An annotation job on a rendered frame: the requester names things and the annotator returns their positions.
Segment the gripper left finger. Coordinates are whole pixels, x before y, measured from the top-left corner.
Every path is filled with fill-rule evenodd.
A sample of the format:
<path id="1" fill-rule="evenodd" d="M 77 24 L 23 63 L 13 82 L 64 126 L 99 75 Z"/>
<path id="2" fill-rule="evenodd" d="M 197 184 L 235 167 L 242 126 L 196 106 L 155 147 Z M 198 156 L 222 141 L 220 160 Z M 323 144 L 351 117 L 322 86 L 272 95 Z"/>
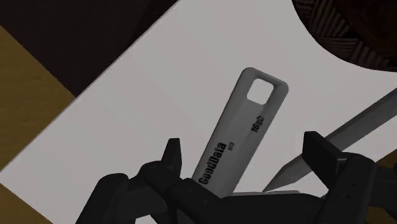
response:
<path id="1" fill-rule="evenodd" d="M 181 145 L 168 140 L 160 160 L 148 162 L 132 178 L 107 174 L 98 180 L 76 224 L 223 224 L 216 197 L 194 180 L 181 179 Z"/>

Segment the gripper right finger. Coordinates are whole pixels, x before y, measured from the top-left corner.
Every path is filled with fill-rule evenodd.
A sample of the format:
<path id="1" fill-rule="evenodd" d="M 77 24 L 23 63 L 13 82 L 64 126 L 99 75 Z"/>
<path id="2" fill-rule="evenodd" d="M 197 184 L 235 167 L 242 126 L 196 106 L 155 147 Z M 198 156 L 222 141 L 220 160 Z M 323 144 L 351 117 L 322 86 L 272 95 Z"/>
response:
<path id="1" fill-rule="evenodd" d="M 316 131 L 304 133 L 302 158 L 328 188 L 316 224 L 365 224 L 369 206 L 397 221 L 397 167 L 340 151 Z"/>

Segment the grey knife blade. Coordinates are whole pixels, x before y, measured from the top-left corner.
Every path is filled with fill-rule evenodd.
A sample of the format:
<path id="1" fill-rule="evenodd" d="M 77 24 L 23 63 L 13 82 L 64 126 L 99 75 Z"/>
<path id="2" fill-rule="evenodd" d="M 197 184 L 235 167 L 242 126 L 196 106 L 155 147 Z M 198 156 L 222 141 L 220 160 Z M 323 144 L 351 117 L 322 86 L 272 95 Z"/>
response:
<path id="1" fill-rule="evenodd" d="M 364 109 L 326 136 L 330 143 L 344 151 L 397 115 L 397 88 Z M 269 192 L 290 185 L 311 172 L 301 155 L 283 165 L 264 188 Z"/>

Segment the grey flash drive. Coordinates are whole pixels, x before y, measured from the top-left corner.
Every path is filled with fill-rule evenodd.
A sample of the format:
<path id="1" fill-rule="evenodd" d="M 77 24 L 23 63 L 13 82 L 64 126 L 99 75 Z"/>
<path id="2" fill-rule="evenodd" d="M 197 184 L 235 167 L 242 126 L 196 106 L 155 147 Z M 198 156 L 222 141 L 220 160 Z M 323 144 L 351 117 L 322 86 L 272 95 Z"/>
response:
<path id="1" fill-rule="evenodd" d="M 247 98 L 255 80 L 273 86 L 268 100 Z M 288 84 L 253 67 L 237 80 L 192 179 L 223 198 L 231 196 L 288 94 Z"/>

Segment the dark ribbed round bowl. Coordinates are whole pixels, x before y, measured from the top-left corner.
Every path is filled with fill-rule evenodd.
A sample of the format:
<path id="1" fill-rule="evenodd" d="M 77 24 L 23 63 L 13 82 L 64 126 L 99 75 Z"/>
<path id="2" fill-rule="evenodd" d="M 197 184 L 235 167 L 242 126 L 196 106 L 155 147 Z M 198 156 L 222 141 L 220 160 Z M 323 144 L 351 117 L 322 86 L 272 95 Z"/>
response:
<path id="1" fill-rule="evenodd" d="M 325 50 L 351 64 L 397 73 L 397 0 L 291 0 Z"/>

